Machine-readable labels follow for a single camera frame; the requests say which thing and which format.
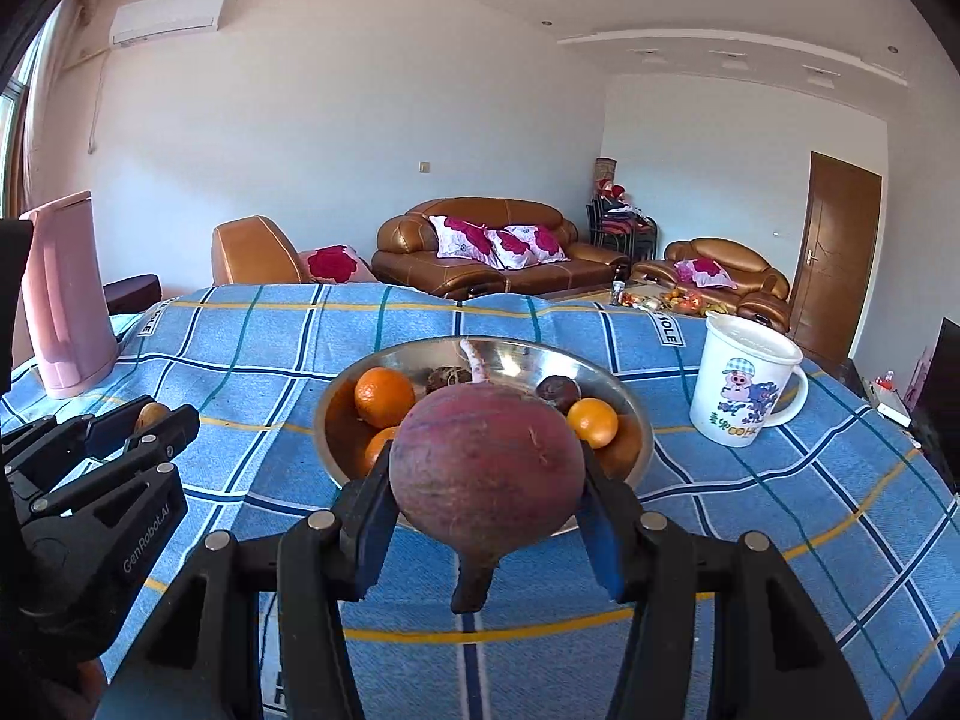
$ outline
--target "wooden door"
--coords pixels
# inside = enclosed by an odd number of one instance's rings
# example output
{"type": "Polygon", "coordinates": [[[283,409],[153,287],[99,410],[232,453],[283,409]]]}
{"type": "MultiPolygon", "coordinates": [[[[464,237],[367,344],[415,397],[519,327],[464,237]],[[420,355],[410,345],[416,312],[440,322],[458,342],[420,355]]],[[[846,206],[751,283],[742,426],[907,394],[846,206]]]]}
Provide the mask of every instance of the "wooden door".
{"type": "Polygon", "coordinates": [[[828,372],[846,362],[877,245],[882,179],[813,153],[790,338],[828,372]]]}

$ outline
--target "brown leather armchair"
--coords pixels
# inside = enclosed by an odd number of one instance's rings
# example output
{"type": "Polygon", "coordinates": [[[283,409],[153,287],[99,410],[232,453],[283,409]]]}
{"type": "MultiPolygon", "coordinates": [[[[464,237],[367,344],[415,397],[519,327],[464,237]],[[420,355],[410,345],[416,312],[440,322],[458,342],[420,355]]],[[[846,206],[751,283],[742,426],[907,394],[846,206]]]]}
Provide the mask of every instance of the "brown leather armchair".
{"type": "Polygon", "coordinates": [[[632,276],[637,280],[656,281],[666,287],[686,287],[678,281],[673,263],[706,257],[717,261],[736,281],[735,290],[693,288],[713,303],[723,305],[732,314],[769,325],[779,333],[790,329],[790,282],[772,268],[757,252],[745,245],[724,238],[695,238],[675,241],[666,247],[665,260],[637,263],[632,276]]]}
{"type": "Polygon", "coordinates": [[[557,290],[606,286],[628,258],[577,241],[577,228],[549,205],[502,197],[445,197],[411,208],[386,221],[376,236],[371,270],[380,281],[403,284],[453,300],[489,293],[543,295],[557,290]],[[437,233],[427,217],[457,217],[491,229],[511,224],[543,224],[557,237],[569,262],[497,271],[482,263],[437,256],[437,233]]]}
{"type": "Polygon", "coordinates": [[[246,217],[213,229],[213,283],[312,284],[294,245],[272,220],[246,217]]]}

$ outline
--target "red radish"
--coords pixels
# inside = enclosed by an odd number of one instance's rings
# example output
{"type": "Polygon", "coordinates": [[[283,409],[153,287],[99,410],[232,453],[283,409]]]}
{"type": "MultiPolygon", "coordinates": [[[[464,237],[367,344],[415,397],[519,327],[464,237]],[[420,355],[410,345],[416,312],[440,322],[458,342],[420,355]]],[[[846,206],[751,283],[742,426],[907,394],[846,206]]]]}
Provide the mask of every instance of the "red radish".
{"type": "Polygon", "coordinates": [[[539,398],[484,381],[437,389],[407,413],[390,453],[390,484],[416,528],[461,560],[455,613],[478,610],[501,557],[554,533],[584,488],[584,454],[563,415],[539,398]]]}

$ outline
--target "stainless steel bowl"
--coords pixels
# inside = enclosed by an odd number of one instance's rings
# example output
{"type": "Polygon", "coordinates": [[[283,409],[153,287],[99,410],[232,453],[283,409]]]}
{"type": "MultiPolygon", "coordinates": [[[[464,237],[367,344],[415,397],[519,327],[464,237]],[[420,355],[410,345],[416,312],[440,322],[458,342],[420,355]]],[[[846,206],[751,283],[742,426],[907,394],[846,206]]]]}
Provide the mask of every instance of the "stainless steel bowl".
{"type": "MultiPolygon", "coordinates": [[[[532,394],[547,376],[569,376],[584,397],[596,397],[613,406],[620,416],[620,429],[609,446],[596,452],[607,474],[623,479],[635,488],[650,464],[653,428],[637,396],[621,381],[593,362],[551,346],[510,338],[470,336],[487,366],[492,382],[532,394]]],[[[360,376],[372,367],[403,371],[413,382],[418,400],[426,393],[430,371],[441,365],[469,368],[459,338],[424,338],[374,352],[354,362],[329,386],[314,415],[314,443],[330,479],[342,487],[363,476],[363,456],[376,428],[359,418],[353,403],[353,389],[360,376]]],[[[403,517],[400,522],[409,526],[403,517]]],[[[571,517],[558,533],[577,527],[571,517]]]]}

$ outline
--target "window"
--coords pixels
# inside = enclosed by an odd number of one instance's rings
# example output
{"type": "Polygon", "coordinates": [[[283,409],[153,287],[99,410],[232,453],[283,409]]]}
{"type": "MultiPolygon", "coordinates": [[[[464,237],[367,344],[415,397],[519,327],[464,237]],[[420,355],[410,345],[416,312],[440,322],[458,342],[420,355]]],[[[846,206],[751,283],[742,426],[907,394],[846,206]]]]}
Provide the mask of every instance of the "window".
{"type": "Polygon", "coordinates": [[[11,188],[7,176],[10,175],[13,159],[20,158],[19,154],[16,157],[13,154],[13,132],[26,100],[27,85],[34,72],[39,46],[40,35],[37,35],[6,87],[0,90],[0,218],[10,214],[11,188]]]}

